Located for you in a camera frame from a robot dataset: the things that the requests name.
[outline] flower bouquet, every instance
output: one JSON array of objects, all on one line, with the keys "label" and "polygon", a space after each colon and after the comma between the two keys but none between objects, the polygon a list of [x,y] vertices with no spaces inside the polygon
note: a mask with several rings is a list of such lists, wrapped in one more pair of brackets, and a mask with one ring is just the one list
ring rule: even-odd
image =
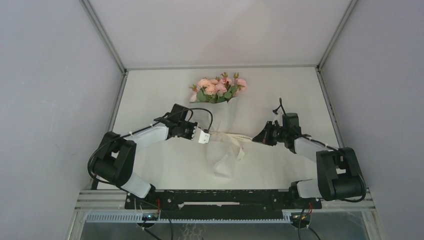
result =
[{"label": "flower bouquet", "polygon": [[226,72],[221,74],[222,78],[217,76],[215,79],[202,78],[197,85],[193,84],[191,90],[193,95],[190,98],[191,103],[211,103],[219,104],[237,97],[247,88],[244,79],[239,78],[239,73],[234,73],[233,78],[228,77]]},{"label": "flower bouquet", "polygon": [[[237,161],[243,159],[244,151],[234,134],[227,133],[234,123],[237,111],[237,96],[247,89],[247,83],[234,73],[226,72],[215,79],[202,78],[193,84],[190,102],[194,108],[205,108],[212,112],[210,139],[206,144],[206,161],[217,177],[232,178]],[[207,112],[198,111],[193,121],[205,128],[211,121]]]}]

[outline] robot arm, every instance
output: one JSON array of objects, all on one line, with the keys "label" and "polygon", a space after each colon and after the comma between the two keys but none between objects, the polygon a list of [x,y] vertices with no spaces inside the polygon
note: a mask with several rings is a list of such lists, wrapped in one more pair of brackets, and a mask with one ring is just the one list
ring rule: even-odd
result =
[{"label": "robot arm", "polygon": [[210,135],[200,129],[197,122],[185,120],[188,111],[188,108],[175,104],[171,112],[155,119],[155,126],[137,134],[130,133],[127,137],[121,137],[114,132],[107,132],[93,159],[88,163],[88,170],[112,185],[144,198],[155,187],[133,172],[137,152],[173,137],[200,144],[209,142]]},{"label": "robot arm", "polygon": [[[253,142],[275,146],[284,143],[294,154],[316,163],[317,178],[293,182],[289,188],[295,198],[323,198],[326,201],[363,196],[365,183],[355,151],[350,147],[335,149],[302,134],[296,113],[284,113],[282,126],[268,121]],[[337,168],[345,173],[337,173]]]}]

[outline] pink flower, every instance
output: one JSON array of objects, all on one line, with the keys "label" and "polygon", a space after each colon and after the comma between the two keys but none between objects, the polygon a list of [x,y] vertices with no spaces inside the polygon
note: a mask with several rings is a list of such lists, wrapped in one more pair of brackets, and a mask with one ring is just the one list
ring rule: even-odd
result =
[{"label": "pink flower", "polygon": [[233,80],[231,78],[229,78],[229,77],[224,77],[223,79],[219,80],[219,83],[220,84],[224,84],[224,85],[226,83],[228,83],[230,85],[233,85]]},{"label": "pink flower", "polygon": [[237,87],[240,91],[240,93],[243,93],[244,91],[246,91],[247,87],[248,87],[248,83],[246,82],[246,80],[241,79],[241,78],[237,78],[235,80]]},{"label": "pink flower", "polygon": [[190,97],[190,103],[194,103],[197,100],[198,100],[197,94],[196,93],[193,93],[193,95],[191,95],[191,97]]},{"label": "pink flower", "polygon": [[211,79],[210,83],[213,84],[213,85],[217,85],[219,83],[219,81],[216,80],[216,79]]},{"label": "pink flower", "polygon": [[206,89],[204,90],[204,93],[207,95],[214,95],[217,93],[217,91],[215,90],[215,85],[211,84],[209,86],[206,87]]},{"label": "pink flower", "polygon": [[222,96],[224,93],[227,92],[227,88],[224,86],[224,84],[217,84],[215,85],[215,91],[218,93],[218,96]]},{"label": "pink flower", "polygon": [[198,87],[198,86],[196,86],[196,87],[190,87],[191,88],[191,90],[195,93],[195,94],[197,94],[198,93],[198,91],[200,90],[200,87]]},{"label": "pink flower", "polygon": [[209,79],[203,78],[197,83],[197,86],[199,86],[199,88],[203,88],[203,87],[207,87],[211,84],[212,83],[211,83],[211,81],[209,81]]}]

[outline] white tabletop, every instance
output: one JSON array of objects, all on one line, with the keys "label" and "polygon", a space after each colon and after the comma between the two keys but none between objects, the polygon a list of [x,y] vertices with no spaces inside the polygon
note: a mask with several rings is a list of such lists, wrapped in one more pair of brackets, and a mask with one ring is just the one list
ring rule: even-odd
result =
[{"label": "white tabletop", "polygon": [[[240,72],[248,84],[247,91],[238,96],[236,119],[229,133],[257,135],[273,120],[271,111],[281,97],[286,112],[298,114],[302,133],[338,145],[313,67],[132,70],[113,131],[122,134],[143,128],[170,112],[175,103],[190,107],[189,86],[222,72]],[[206,164],[204,147],[178,138],[155,143],[137,153],[134,172],[157,189],[187,190],[287,189],[291,182],[317,176],[315,163],[291,153],[283,143],[244,142],[245,156],[236,164],[233,178],[217,177]],[[98,185],[98,189],[110,188]]]}]

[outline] white wall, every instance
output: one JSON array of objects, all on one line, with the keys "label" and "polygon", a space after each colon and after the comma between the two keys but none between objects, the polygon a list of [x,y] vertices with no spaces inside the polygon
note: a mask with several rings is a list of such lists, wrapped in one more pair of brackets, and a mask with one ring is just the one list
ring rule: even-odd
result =
[{"label": "white wall", "polygon": [[3,0],[0,25],[0,239],[63,239],[121,74],[77,0]]},{"label": "white wall", "polygon": [[350,0],[91,0],[127,68],[316,65]]},{"label": "white wall", "polygon": [[422,239],[424,1],[362,0],[324,69],[388,239]]}]

